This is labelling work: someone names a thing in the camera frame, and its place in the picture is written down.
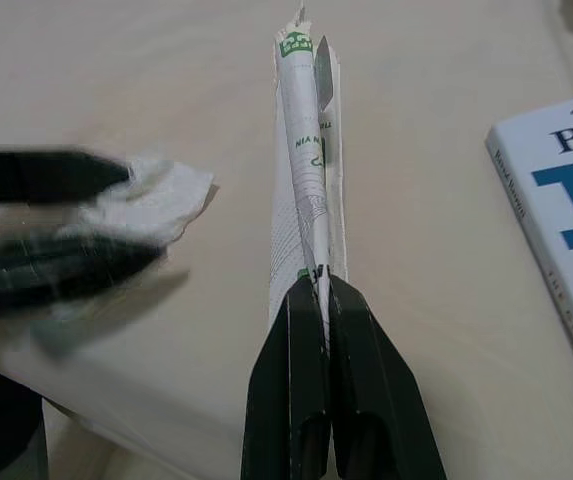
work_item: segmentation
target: book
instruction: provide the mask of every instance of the book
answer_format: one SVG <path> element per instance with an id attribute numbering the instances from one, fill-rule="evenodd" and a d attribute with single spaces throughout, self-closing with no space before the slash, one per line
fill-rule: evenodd
<path id="1" fill-rule="evenodd" d="M 573 343 L 573 100 L 498 123 L 486 146 Z"/>

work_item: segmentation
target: newspaper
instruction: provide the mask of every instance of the newspaper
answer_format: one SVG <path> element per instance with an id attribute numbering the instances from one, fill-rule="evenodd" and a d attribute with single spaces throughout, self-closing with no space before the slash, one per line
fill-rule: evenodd
<path id="1" fill-rule="evenodd" d="M 269 318 L 272 324 L 288 289 L 308 275 L 328 340 L 329 275 L 347 276 L 341 104 L 337 56 L 325 39 L 316 53 L 302 8 L 276 35 Z"/>

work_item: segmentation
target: table surface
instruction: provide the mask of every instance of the table surface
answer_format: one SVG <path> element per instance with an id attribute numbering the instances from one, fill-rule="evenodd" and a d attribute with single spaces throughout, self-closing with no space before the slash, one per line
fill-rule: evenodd
<path id="1" fill-rule="evenodd" d="M 310 4 L 342 62 L 350 279 L 417 377 L 449 478 L 573 478 L 573 352 L 483 145 L 573 97 L 573 1 Z M 199 479 L 238 477 L 267 323 L 272 38 L 294 7 L 0 0 L 0 144 L 153 150 L 219 186 L 65 352 L 2 322 L 0 371 Z"/>

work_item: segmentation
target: table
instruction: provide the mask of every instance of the table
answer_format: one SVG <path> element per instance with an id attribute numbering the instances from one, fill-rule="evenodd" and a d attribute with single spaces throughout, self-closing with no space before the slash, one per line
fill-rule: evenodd
<path id="1" fill-rule="evenodd" d="M 483 145 L 573 96 L 573 1 L 310 2 L 342 62 L 351 282 L 413 369 L 451 479 L 573 478 L 573 353 Z M 0 372 L 117 443 L 238 478 L 266 334 L 278 0 L 0 0 L 0 144 L 155 150 L 219 186 L 62 355 Z"/>

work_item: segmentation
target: book cover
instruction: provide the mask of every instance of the book cover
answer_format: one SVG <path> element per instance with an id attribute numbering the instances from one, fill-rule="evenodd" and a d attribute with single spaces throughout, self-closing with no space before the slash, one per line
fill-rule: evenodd
<path id="1" fill-rule="evenodd" d="M 486 145 L 573 342 L 573 100 L 498 123 Z"/>

